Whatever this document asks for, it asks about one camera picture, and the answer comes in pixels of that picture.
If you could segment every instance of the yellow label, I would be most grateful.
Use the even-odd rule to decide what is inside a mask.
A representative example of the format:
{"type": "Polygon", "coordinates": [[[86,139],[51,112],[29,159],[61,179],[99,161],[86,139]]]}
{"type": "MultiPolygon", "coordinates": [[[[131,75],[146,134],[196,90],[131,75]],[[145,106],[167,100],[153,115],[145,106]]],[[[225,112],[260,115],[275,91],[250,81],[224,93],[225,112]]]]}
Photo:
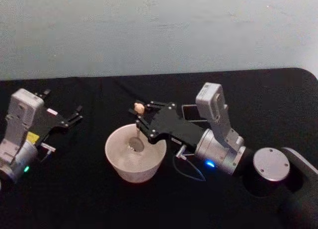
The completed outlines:
{"type": "Polygon", "coordinates": [[[35,144],[40,137],[32,132],[28,132],[26,139],[30,141],[32,144],[35,144]]]}

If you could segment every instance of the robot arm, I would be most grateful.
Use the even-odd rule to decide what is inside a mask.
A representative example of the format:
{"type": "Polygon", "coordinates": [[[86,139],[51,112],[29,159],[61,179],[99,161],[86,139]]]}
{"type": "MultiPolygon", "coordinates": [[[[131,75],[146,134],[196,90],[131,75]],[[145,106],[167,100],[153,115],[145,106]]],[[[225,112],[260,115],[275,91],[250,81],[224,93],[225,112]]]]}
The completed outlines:
{"type": "Polygon", "coordinates": [[[220,84],[206,83],[196,97],[196,105],[211,129],[178,116],[175,103],[146,104],[147,111],[159,109],[150,123],[130,111],[138,117],[136,125],[151,144],[171,139],[181,146],[177,157],[182,158],[187,148],[196,157],[212,161],[221,171],[242,175],[245,188],[255,196],[267,196],[279,185],[286,186],[292,197],[282,203],[280,218],[291,227],[318,228],[318,170],[288,148],[262,148],[255,153],[247,149],[243,138],[231,128],[220,84]]]}
{"type": "Polygon", "coordinates": [[[67,131],[80,122],[81,107],[69,118],[44,107],[44,99],[50,93],[32,94],[20,89],[11,96],[5,137],[0,144],[0,178],[16,183],[24,170],[38,157],[39,149],[47,151],[55,148],[45,144],[53,132],[67,131]]]}

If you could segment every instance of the black tablecloth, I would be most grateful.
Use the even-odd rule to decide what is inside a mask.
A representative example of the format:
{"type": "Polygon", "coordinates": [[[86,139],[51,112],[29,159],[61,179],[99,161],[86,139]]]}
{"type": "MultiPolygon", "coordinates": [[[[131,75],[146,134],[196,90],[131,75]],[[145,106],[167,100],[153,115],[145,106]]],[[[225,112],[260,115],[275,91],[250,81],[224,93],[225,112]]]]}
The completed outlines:
{"type": "Polygon", "coordinates": [[[255,198],[239,178],[197,160],[207,182],[193,181],[173,169],[172,150],[153,179],[134,185],[106,160],[106,139],[134,122],[127,109],[135,99],[180,108],[194,103],[207,81],[223,85],[232,126],[246,146],[288,146],[318,167],[318,82],[305,70],[1,81],[1,137],[10,95],[21,87],[49,88],[46,107],[67,116],[82,105],[85,119],[49,138],[54,155],[1,196],[0,228],[280,228],[275,211],[289,194],[284,188],[255,198]]]}

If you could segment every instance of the white bowl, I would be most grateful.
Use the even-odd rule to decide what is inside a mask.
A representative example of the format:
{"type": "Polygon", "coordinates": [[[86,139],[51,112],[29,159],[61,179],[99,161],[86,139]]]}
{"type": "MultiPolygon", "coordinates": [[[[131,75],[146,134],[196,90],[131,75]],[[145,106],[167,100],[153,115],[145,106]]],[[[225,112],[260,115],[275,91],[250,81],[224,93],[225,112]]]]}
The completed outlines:
{"type": "Polygon", "coordinates": [[[136,124],[117,129],[108,137],[105,153],[120,177],[131,183],[142,183],[151,179],[158,170],[166,152],[166,143],[162,140],[152,145],[140,132],[145,148],[142,152],[135,152],[128,144],[129,139],[135,136],[136,124]]]}

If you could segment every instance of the wire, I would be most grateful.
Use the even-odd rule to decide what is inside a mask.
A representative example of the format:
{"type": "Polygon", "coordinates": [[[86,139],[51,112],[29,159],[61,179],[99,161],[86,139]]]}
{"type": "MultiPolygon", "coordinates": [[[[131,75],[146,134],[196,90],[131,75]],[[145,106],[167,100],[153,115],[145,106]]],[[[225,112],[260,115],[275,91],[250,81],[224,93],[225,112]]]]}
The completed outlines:
{"type": "Polygon", "coordinates": [[[201,173],[201,171],[200,171],[193,163],[191,163],[188,159],[186,159],[186,161],[199,173],[199,175],[201,176],[201,178],[196,178],[196,177],[193,177],[193,176],[191,176],[191,175],[188,175],[188,174],[185,174],[185,173],[181,172],[181,171],[177,168],[177,166],[175,165],[175,158],[176,158],[175,156],[172,157],[172,164],[173,164],[174,169],[175,169],[179,174],[181,174],[181,175],[183,175],[183,176],[185,176],[185,177],[187,177],[187,178],[191,178],[191,179],[193,179],[193,180],[196,180],[196,181],[201,181],[201,182],[206,181],[206,179],[205,179],[204,175],[201,173]]]}

